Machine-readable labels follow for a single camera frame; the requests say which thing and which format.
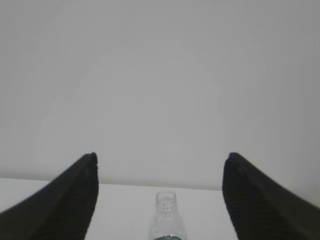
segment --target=white tabletop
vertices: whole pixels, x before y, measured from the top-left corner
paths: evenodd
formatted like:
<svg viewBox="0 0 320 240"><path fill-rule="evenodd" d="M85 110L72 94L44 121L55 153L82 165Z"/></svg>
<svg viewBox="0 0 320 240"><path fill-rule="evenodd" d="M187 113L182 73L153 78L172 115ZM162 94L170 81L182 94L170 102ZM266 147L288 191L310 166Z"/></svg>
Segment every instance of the white tabletop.
<svg viewBox="0 0 320 240"><path fill-rule="evenodd" d="M47 181L0 178L0 212L45 186ZM188 240L237 240L221 191L100 184L86 240L146 240L155 195L173 190Z"/></svg>

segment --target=plastic bottle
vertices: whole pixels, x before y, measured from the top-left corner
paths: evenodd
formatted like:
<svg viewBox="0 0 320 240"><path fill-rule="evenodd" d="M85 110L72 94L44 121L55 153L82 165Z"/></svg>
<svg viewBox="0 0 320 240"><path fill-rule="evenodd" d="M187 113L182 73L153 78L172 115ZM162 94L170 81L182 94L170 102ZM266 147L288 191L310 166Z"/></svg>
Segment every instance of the plastic bottle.
<svg viewBox="0 0 320 240"><path fill-rule="evenodd" d="M155 213L149 227L148 240L187 240L174 191L166 190L156 194Z"/></svg>

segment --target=gray background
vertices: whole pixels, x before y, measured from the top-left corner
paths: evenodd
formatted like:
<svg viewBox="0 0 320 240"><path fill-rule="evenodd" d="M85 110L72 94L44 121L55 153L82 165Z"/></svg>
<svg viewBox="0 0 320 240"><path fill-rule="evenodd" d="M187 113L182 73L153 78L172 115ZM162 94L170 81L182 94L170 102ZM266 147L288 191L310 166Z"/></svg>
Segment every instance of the gray background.
<svg viewBox="0 0 320 240"><path fill-rule="evenodd" d="M320 206L316 0L0 1L0 177L220 189L239 152Z"/></svg>

